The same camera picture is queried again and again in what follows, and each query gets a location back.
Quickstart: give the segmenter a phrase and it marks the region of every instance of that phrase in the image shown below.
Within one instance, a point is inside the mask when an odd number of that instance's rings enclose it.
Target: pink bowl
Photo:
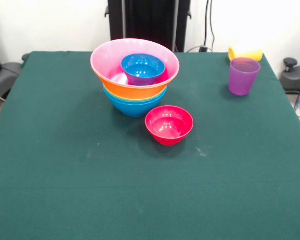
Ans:
[[[147,114],[145,126],[160,144],[173,146],[188,136],[194,127],[194,119],[181,107],[159,106]]]
[[[121,62],[132,54],[149,54],[165,64],[165,71],[153,84],[135,86],[129,83]],[[120,98],[147,99],[156,96],[178,75],[180,64],[168,48],[152,41],[125,38],[106,42],[93,51],[90,59],[93,71],[105,87]]]

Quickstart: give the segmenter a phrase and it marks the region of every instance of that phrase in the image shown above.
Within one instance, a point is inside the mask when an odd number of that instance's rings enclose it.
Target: orange bowl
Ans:
[[[128,81],[121,62],[131,54],[150,54],[165,64],[162,76],[148,86],[134,86]],[[152,41],[125,38],[106,42],[93,51],[91,67],[106,89],[118,98],[146,100],[159,95],[176,78],[180,63],[168,48]]]
[[[116,98],[118,99],[121,99],[123,101],[131,101],[131,102],[142,102],[142,101],[148,101],[148,100],[151,100],[151,99],[154,99],[156,97],[158,97],[160,94],[162,94],[167,87],[165,87],[161,92],[159,92],[157,95],[154,95],[152,97],[147,97],[147,98],[141,98],[141,99],[130,99],[130,98],[124,98],[124,97],[120,97],[120,96],[117,96],[115,94],[113,94],[112,92],[109,91],[109,89],[106,88],[106,86],[104,86],[104,88],[109,92],[111,93],[113,96],[115,96]]]

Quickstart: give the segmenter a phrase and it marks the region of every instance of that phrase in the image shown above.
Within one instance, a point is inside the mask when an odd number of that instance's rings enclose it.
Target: plastic cup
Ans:
[[[260,64],[251,58],[239,57],[232,60],[229,75],[229,91],[237,96],[248,95],[260,69]]]

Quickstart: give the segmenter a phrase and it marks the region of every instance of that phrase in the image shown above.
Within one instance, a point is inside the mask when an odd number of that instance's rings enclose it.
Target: bowl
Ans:
[[[121,66],[128,81],[135,86],[154,84],[166,70],[165,64],[159,58],[142,53],[126,56]]]
[[[147,97],[147,98],[141,98],[141,99],[124,98],[124,97],[120,97],[120,96],[117,96],[117,95],[113,94],[113,92],[109,92],[109,93],[111,93],[111,95],[113,97],[115,97],[116,99],[118,99],[118,100],[123,100],[123,101],[126,101],[126,102],[143,102],[143,101],[152,100],[152,99],[158,97],[160,94],[162,94],[166,90],[166,88],[167,88],[167,86],[155,96]]]
[[[126,56],[139,53],[155,56],[165,64],[164,73],[153,85],[132,85],[121,67]],[[133,100],[152,98],[161,93],[176,78],[180,68],[178,58],[168,48],[152,41],[133,38],[102,44],[93,51],[90,63],[93,71],[113,95]]]
[[[143,117],[149,111],[151,111],[156,106],[158,106],[167,91],[167,89],[165,89],[163,94],[161,94],[160,96],[152,100],[148,100],[144,102],[142,101],[130,102],[130,101],[118,100],[117,98],[113,97],[113,95],[111,95],[111,93],[109,93],[106,88],[104,88],[104,90],[105,90],[104,93],[109,98],[110,102],[113,104],[115,108],[117,108],[124,115],[127,115],[129,117],[134,117],[134,118]]]
[[[166,87],[166,88],[165,88],[158,96],[155,96],[155,97],[153,97],[153,98],[151,98],[151,99],[140,100],[140,101],[135,101],[135,100],[130,101],[130,100],[125,100],[125,99],[121,99],[121,98],[116,97],[116,96],[113,95],[111,92],[109,92],[108,89],[107,89],[105,86],[103,86],[103,91],[105,92],[105,94],[106,94],[107,96],[111,97],[111,98],[114,99],[114,100],[117,100],[118,102],[125,103],[125,104],[132,104],[132,105],[133,105],[133,104],[138,105],[138,104],[140,104],[140,103],[145,104],[145,103],[154,101],[154,100],[157,99],[157,98],[162,98],[162,97],[166,94],[167,89],[168,89],[168,87]]]
[[[145,126],[160,144],[174,146],[191,132],[194,119],[183,108],[166,105],[151,110],[145,117]]]

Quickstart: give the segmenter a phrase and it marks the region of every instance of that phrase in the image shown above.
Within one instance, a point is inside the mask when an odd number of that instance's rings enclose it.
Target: blue bowl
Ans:
[[[129,82],[135,86],[154,84],[166,70],[159,58],[143,53],[126,56],[121,66]]]
[[[124,101],[114,97],[110,92],[108,92],[103,87],[104,93],[109,98],[110,102],[115,106],[120,112],[129,117],[142,117],[145,116],[152,109],[157,107],[161,102],[162,98],[167,92],[167,88],[160,94],[151,100],[146,101]]]

